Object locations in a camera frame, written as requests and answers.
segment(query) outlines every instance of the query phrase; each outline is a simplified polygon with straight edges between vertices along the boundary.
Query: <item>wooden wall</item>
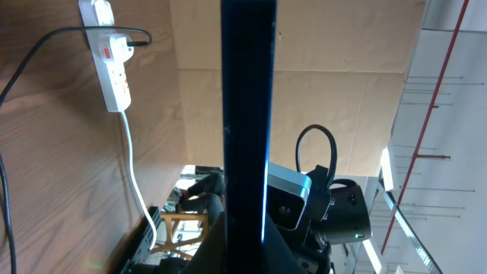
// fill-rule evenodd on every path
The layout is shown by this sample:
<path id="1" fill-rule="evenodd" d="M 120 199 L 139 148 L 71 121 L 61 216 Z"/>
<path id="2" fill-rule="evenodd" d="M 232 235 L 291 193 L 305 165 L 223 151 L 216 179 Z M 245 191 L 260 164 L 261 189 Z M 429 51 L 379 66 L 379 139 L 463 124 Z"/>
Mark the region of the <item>wooden wall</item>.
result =
<path id="1" fill-rule="evenodd" d="M 161 206 L 186 160 L 170 6 L 111 1 L 117 26 L 150 30 L 154 43 L 126 63 L 135 175 Z M 50 30 L 82 25 L 77 1 L 0 3 L 0 88 Z M 144 39 L 131 33 L 132 38 Z M 142 216 L 126 165 L 119 115 L 108 113 L 82 33 L 48 41 L 0 110 L 0 152 L 11 191 L 19 273 L 106 272 Z M 10 272 L 0 225 L 0 272 Z"/>

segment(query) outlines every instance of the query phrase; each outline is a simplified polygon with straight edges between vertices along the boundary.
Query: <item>black pole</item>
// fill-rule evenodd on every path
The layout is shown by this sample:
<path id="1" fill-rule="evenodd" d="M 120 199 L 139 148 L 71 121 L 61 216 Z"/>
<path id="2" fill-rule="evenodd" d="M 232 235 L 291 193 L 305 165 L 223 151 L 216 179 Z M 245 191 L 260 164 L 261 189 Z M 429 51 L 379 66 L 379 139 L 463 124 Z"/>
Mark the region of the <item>black pole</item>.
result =
<path id="1" fill-rule="evenodd" d="M 227 273 L 265 270 L 276 0 L 222 0 Z"/>

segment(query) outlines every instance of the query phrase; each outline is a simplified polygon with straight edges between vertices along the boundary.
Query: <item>electrical outlet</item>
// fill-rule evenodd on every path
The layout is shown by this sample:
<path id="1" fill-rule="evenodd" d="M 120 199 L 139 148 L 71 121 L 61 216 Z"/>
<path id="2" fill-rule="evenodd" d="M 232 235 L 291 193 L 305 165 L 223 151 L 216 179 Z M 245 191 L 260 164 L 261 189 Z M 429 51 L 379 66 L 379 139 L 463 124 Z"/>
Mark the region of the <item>electrical outlet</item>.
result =
<path id="1" fill-rule="evenodd" d="M 78 5 L 85 26 L 113 26 L 115 23 L 108 1 L 79 0 Z M 107 109 L 110 112 L 123 112 L 131 103 L 125 67 L 123 62 L 104 62 L 99 50 L 100 42 L 114 33 L 115 30 L 89 30 L 86 36 Z"/>

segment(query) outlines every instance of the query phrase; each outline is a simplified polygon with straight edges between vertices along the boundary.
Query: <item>cardboard sheet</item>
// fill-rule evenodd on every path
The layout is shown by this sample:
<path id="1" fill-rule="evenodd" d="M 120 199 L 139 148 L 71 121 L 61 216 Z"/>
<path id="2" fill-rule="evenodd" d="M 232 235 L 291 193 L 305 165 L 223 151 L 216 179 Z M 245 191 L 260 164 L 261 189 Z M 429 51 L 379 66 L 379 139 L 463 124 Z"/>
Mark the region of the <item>cardboard sheet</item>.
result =
<path id="1" fill-rule="evenodd" d="M 338 174 L 377 176 L 402 75 L 393 73 L 277 72 L 271 122 L 271 161 L 295 169 L 294 150 L 302 129 L 328 128 L 338 148 Z M 221 72 L 180 70 L 188 162 L 223 165 Z M 329 165 L 329 142 L 319 131 L 301 143 L 301 169 Z"/>
<path id="2" fill-rule="evenodd" d="M 219 0 L 170 0 L 188 164 L 223 165 Z M 279 0 L 271 161 L 295 169 L 304 127 L 336 138 L 338 174 L 377 176 L 425 0 Z M 310 132 L 301 169 L 329 165 Z"/>
<path id="3" fill-rule="evenodd" d="M 220 69 L 220 0 L 171 0 L 180 69 Z M 276 70 L 406 69 L 425 0 L 279 0 Z"/>

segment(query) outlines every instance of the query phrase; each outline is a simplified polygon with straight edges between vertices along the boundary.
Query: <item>red pipe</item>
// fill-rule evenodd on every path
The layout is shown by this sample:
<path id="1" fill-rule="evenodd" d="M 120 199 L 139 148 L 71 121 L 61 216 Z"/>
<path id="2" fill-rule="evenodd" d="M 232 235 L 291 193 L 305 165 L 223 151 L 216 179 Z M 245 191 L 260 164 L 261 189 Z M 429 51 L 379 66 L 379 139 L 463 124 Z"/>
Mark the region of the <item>red pipe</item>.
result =
<path id="1" fill-rule="evenodd" d="M 451 159 L 450 156 L 446 156 L 446 155 L 416 155 L 416 158 L 426 158 L 426 159 Z"/>
<path id="2" fill-rule="evenodd" d="M 438 91 L 440 90 L 441 81 L 443 81 L 444 72 L 447 70 L 448 61 L 450 61 L 451 51 L 454 48 L 455 40 L 457 40 L 458 31 L 460 30 L 460 25 L 462 24 L 463 16 L 465 15 L 465 10 L 468 4 L 469 4 L 469 0 L 463 0 L 462 10 L 460 11 L 460 15 L 458 16 L 457 25 L 455 26 L 454 34 L 451 37 L 447 55 L 444 57 L 443 66 L 441 67 L 440 77 L 438 77 L 438 82 L 434 87 L 433 97 L 431 98 L 428 112 L 426 113 L 425 121 L 423 122 L 423 127 L 421 128 L 421 133 L 419 134 L 418 143 L 416 144 L 414 153 L 412 154 L 411 164 L 409 165 L 408 173 L 406 174 L 403 188 L 401 189 L 401 193 L 397 200 L 396 206 L 399 206 L 401 204 L 401 201 L 403 200 L 404 191 L 406 190 L 406 186 L 408 185 L 409 177 L 411 176 L 411 172 L 412 172 L 412 167 L 414 166 L 414 162 L 416 161 L 416 158 L 419 156 L 418 155 L 419 147 L 421 146 L 421 142 L 423 141 L 423 137 L 425 136 L 426 126 L 428 125 L 429 117 L 431 116 L 431 111 L 433 110 L 434 107 L 434 102 L 436 101 Z M 396 209 L 393 210 L 393 217 L 390 220 L 389 229 L 387 230 L 386 238 L 384 239 L 384 243 L 382 244 L 382 248 L 380 249 L 381 254 L 384 254 L 384 251 L 386 250 L 387 241 L 389 240 L 390 232 L 393 230 L 394 220 L 396 219 L 395 214 L 396 214 Z"/>

